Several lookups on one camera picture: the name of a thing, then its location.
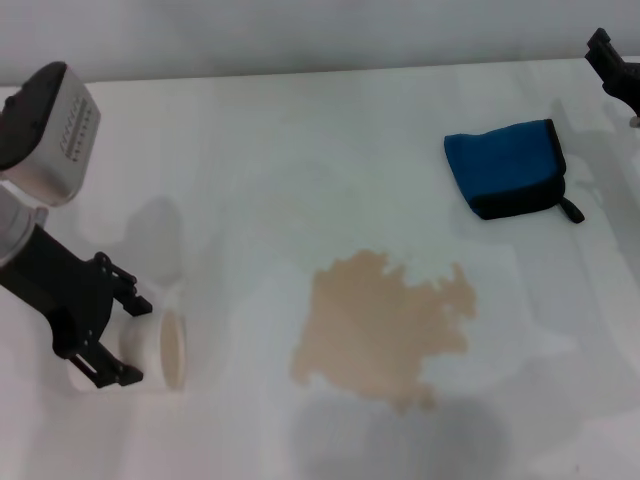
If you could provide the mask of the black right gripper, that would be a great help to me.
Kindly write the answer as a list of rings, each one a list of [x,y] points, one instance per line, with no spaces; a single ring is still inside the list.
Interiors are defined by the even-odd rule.
[[[628,105],[638,117],[639,111],[639,64],[622,61],[611,38],[604,28],[598,28],[587,42],[585,59],[603,81],[605,92]]]

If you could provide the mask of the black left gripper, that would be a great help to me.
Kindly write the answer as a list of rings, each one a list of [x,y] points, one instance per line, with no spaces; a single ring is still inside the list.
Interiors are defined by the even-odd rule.
[[[1,268],[1,285],[42,314],[52,332],[54,353],[69,361],[95,387],[141,382],[143,373],[100,343],[113,300],[132,317],[152,304],[138,294],[137,278],[103,252],[82,260],[36,226],[20,252]]]

